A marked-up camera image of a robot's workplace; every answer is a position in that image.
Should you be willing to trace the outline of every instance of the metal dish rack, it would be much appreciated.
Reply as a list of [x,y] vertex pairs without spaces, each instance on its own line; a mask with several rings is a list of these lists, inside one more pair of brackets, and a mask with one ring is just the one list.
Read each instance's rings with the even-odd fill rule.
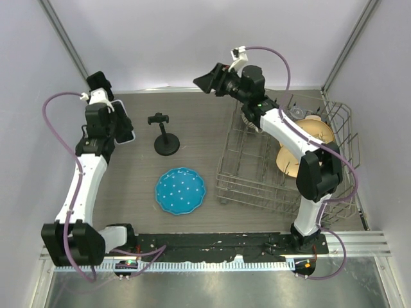
[[[308,100],[307,97],[293,95],[286,113],[290,116],[290,110],[298,107],[300,111],[304,110],[305,116],[321,116],[335,134],[341,154],[357,168],[360,165],[358,134],[352,133],[351,109],[343,103],[323,99],[317,99],[317,106],[313,106],[312,103],[307,107],[302,106]],[[246,126],[241,119],[240,108],[241,103],[237,102],[218,165],[217,197],[221,203],[236,201],[281,212],[291,217],[296,216],[301,195],[295,185],[295,179],[277,167],[275,160],[280,149],[279,142],[267,133],[258,133]],[[333,197],[347,196],[352,188],[353,176],[344,166],[344,180]],[[333,203],[326,207],[322,222],[330,225],[340,219],[350,218],[356,213],[358,210],[355,198],[347,202]]]

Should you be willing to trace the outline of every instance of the wall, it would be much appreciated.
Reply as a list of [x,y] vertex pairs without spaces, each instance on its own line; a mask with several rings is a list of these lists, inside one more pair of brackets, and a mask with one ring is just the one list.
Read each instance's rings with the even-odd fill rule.
[[[48,132],[42,103],[86,87],[36,1],[1,1],[0,55],[0,299],[1,307],[26,308],[38,279],[40,230],[60,210],[74,164]],[[72,146],[83,106],[60,99],[48,112]]]
[[410,1],[382,1],[329,92],[331,99],[353,108],[362,146],[360,197],[372,228],[383,230],[387,237],[408,297],[410,16]]
[[[282,53],[292,87],[320,88],[367,0],[52,0],[90,71],[103,69],[117,91],[193,87],[230,50],[263,45]],[[269,87],[284,87],[280,59],[260,51]]]

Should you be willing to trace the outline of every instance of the black holder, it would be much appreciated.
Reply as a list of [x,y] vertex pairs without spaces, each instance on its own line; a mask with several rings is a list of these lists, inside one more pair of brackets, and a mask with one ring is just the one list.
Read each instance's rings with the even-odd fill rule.
[[168,123],[168,115],[163,115],[158,112],[153,117],[148,117],[148,124],[160,123],[161,135],[154,142],[155,151],[162,156],[170,156],[176,153],[180,148],[180,141],[176,135],[172,133],[166,133],[164,124],[162,122]]

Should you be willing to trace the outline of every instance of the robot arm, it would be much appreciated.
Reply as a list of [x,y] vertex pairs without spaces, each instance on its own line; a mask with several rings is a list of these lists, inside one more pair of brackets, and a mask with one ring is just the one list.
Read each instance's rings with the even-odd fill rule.
[[[232,55],[234,63],[231,66],[218,63],[210,73],[193,82],[205,93],[215,90],[216,96],[230,95],[241,101],[241,111],[247,120],[282,142],[299,161],[296,184],[302,198],[291,233],[295,236],[297,246],[310,244],[320,232],[316,219],[322,202],[330,199],[342,181],[341,162],[328,152],[304,141],[284,123],[284,120],[288,120],[309,140],[323,143],[307,134],[286,115],[283,115],[284,120],[280,118],[279,105],[265,94],[265,78],[260,67],[248,65],[243,68],[241,77],[238,76],[236,70],[247,61],[244,47],[234,49]],[[334,142],[326,146],[339,153]]]
[[[82,127],[83,137],[76,146],[76,156],[83,168],[83,178],[69,221],[70,251],[78,265],[99,265],[104,255],[113,248],[123,246],[134,231],[130,225],[113,225],[97,232],[92,227],[92,212],[98,187],[115,143],[123,144],[135,139],[133,126],[121,101],[114,100],[111,84],[102,72],[87,79],[90,96],[85,108],[87,124]],[[45,224],[41,236],[56,266],[70,265],[63,247],[63,228],[67,211],[78,182],[78,166],[75,165],[73,180],[67,198],[53,224]]]

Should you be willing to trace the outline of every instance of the metal wire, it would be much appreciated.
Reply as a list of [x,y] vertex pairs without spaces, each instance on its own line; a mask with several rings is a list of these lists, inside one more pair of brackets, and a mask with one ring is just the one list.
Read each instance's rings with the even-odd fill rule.
[[[293,96],[287,106],[287,112],[295,105],[295,99],[304,101],[304,97]],[[298,214],[301,195],[295,186],[295,179],[280,171],[275,162],[280,145],[267,133],[258,133],[249,128],[242,120],[241,104],[237,102],[232,115],[231,126],[222,158],[217,170],[217,197],[222,203],[235,201],[262,209],[269,209],[291,218]],[[353,153],[358,143],[358,134],[352,133],[351,109],[342,103],[323,101],[311,110],[305,108],[306,115],[316,114],[330,125],[336,135],[341,154],[354,166],[360,165],[360,155]],[[347,196],[353,187],[353,177],[344,170],[344,180],[338,186],[334,197]],[[340,219],[350,218],[357,213],[355,200],[328,205],[322,222],[331,225]]]

